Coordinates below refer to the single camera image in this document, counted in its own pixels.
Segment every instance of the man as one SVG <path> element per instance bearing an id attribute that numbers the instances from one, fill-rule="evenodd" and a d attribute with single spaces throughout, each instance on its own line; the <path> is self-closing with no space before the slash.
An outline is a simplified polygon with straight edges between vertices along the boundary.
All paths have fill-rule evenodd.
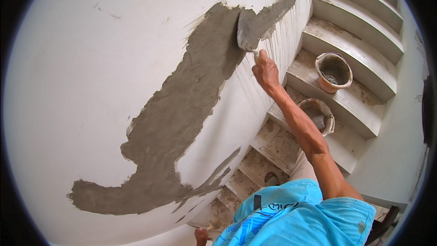
<path id="1" fill-rule="evenodd" d="M 268 186 L 246 199 L 233 223 L 213 245 L 363 245 L 375 216 L 373 206 L 344 179 L 329 147 L 313 121 L 279 84 L 275 62 L 266 51 L 252 68 L 258 83 L 284 113 L 303 152 L 290 181 Z M 206 229 L 195 230 L 197 245 L 208 240 Z"/>

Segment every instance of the bucket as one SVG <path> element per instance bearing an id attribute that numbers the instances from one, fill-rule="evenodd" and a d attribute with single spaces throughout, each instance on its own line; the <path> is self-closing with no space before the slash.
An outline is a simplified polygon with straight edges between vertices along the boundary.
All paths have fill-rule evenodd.
<path id="1" fill-rule="evenodd" d="M 352 84 L 352 70 L 341 54 L 319 55 L 315 59 L 315 69 L 319 74 L 319 84 L 326 92 L 334 93 Z"/>
<path id="2" fill-rule="evenodd" d="M 334 116 L 324 102 L 319 99 L 309 98 L 300 102 L 298 107 L 308 115 L 324 137 L 334 132 Z"/>

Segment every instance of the graphic print on shirt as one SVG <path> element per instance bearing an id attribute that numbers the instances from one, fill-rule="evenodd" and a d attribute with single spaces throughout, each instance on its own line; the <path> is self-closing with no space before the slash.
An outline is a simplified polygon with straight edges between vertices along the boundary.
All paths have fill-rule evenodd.
<path id="1" fill-rule="evenodd" d="M 256 204 L 256 202 L 259 203 L 260 201 L 260 197 L 257 196 L 258 195 L 254 198 L 255 211 L 244 219 L 229 225 L 217 238 L 216 242 L 219 242 L 219 240 L 230 241 L 236 239 L 238 245 L 242 246 L 252 240 L 261 227 L 263 227 L 272 217 L 282 214 L 282 212 L 284 212 L 284 210 L 289 206 L 294 208 L 299 204 L 298 202 L 292 204 L 270 203 L 260 207 Z"/>

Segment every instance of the white plaster wall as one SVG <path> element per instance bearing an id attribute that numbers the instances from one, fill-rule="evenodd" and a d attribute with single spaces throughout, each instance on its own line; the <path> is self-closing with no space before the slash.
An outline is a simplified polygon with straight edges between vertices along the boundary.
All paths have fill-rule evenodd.
<path id="1" fill-rule="evenodd" d="M 142 215 L 113 216 L 81 211 L 66 194 L 78 179 L 119 186 L 135 172 L 120 153 L 126 128 L 176 69 L 193 21 L 217 1 L 258 12 L 275 0 L 34 0 L 10 57 L 4 124 L 19 193 L 50 243 L 143 240 L 183 225 L 214 198 L 216 192 L 194 197 L 174 214 L 178 205 L 171 203 Z M 274 37 L 260 43 L 281 76 L 310 5 L 298 0 Z M 182 182 L 200 185 L 238 147 L 241 159 L 260 128 L 272 101 L 251 76 L 252 65 L 251 55 L 244 58 L 177 162 Z"/>
<path id="2" fill-rule="evenodd" d="M 410 9 L 404 0 L 399 0 L 398 8 L 404 19 L 401 39 L 405 53 L 397 65 L 396 96 L 385 106 L 378 137 L 367 141 L 347 178 L 370 202 L 389 208 L 391 203 L 405 208 L 424 156 L 421 103 L 426 59 L 415 40 L 418 27 Z"/>

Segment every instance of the wet cement plaster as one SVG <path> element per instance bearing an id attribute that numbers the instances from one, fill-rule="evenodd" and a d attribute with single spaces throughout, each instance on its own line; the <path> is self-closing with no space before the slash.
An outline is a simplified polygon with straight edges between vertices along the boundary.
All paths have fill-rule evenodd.
<path id="1" fill-rule="evenodd" d="M 257 44 L 295 2 L 277 0 L 257 15 L 249 10 L 251 42 Z M 203 122 L 220 99 L 220 86 L 246 54 L 236 42 L 238 14 L 242 9 L 216 3 L 205 13 L 188 38 L 182 61 L 139 116 L 133 118 L 128 141 L 121 145 L 123 156 L 137 165 L 137 171 L 119 187 L 75 181 L 68 197 L 77 208 L 100 214 L 141 214 L 174 201 L 180 208 L 191 197 L 221 188 L 221 179 L 230 171 L 225 167 L 239 148 L 198 188 L 180 183 L 174 162 L 200 133 Z"/>

